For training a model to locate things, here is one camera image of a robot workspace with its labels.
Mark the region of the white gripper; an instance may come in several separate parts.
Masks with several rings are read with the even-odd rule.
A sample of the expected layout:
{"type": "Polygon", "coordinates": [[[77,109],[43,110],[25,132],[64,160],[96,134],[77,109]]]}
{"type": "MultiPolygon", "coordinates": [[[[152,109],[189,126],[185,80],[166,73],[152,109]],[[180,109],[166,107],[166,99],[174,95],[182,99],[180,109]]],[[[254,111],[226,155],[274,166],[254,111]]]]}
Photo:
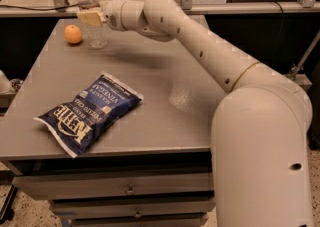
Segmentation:
{"type": "Polygon", "coordinates": [[[122,10],[126,2],[127,0],[100,1],[99,6],[103,13],[97,10],[79,11],[77,17],[83,24],[93,27],[101,27],[106,20],[112,30],[126,31],[122,20],[122,10]]]}

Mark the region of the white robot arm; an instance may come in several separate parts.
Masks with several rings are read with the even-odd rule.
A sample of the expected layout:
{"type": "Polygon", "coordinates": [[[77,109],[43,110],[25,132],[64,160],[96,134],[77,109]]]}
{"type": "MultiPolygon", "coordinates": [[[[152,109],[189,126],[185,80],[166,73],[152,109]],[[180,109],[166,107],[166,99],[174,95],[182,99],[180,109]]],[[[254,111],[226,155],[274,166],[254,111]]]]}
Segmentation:
{"type": "Polygon", "coordinates": [[[314,227],[311,101],[298,84],[192,20],[174,0],[79,6],[86,24],[177,39],[225,91],[211,128],[218,227],[314,227]]]}

